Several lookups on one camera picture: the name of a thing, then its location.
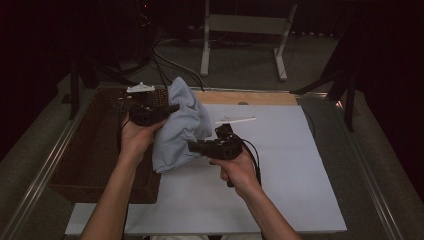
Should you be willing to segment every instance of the gray cloth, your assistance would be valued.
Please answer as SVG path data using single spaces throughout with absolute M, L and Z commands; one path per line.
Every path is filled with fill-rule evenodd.
M 177 77 L 168 87 L 168 98 L 170 105 L 180 104 L 180 109 L 156 133 L 152 161 L 157 173 L 200 157 L 188 150 L 188 141 L 212 136 L 208 112 L 182 78 Z

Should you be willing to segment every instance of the person's right hand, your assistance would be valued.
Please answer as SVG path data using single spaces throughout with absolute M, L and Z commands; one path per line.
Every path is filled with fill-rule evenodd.
M 252 191 L 261 186 L 256 179 L 252 159 L 245 148 L 234 160 L 209 159 L 209 162 L 221 167 L 221 179 L 234 184 L 237 194 L 246 199 Z

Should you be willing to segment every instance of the metal stand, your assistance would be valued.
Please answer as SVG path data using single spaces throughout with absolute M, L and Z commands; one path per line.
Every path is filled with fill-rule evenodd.
M 278 76 L 280 80 L 286 81 L 287 74 L 284 67 L 282 53 L 290 33 L 296 8 L 297 4 L 292 4 L 287 18 L 219 15 L 209 13 L 209 0 L 206 0 L 205 35 L 200 74 L 202 76 L 207 76 L 209 74 L 209 31 L 282 34 L 280 46 L 274 49 L 274 56 L 277 64 Z

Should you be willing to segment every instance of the hand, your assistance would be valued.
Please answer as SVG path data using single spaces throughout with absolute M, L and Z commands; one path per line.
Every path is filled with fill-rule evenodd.
M 138 165 L 143 159 L 149 145 L 153 142 L 155 131 L 165 124 L 166 120 L 158 122 L 149 127 L 138 126 L 132 121 L 128 121 L 128 114 L 124 120 L 124 126 L 121 132 L 121 159 L 126 161 L 135 161 Z
M 255 169 L 249 153 L 243 151 L 234 160 L 209 159 L 210 163 L 221 167 L 221 179 L 234 184 L 237 194 L 245 199 L 254 190 L 261 189 L 256 179 Z

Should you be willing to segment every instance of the crumpled cloth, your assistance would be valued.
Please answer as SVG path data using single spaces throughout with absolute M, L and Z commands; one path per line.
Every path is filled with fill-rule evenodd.
M 168 87 L 168 101 L 170 105 L 180 104 L 180 109 L 156 132 L 152 162 L 157 173 L 200 157 L 200 153 L 188 150 L 188 142 L 212 136 L 208 112 L 182 78 L 177 77 Z

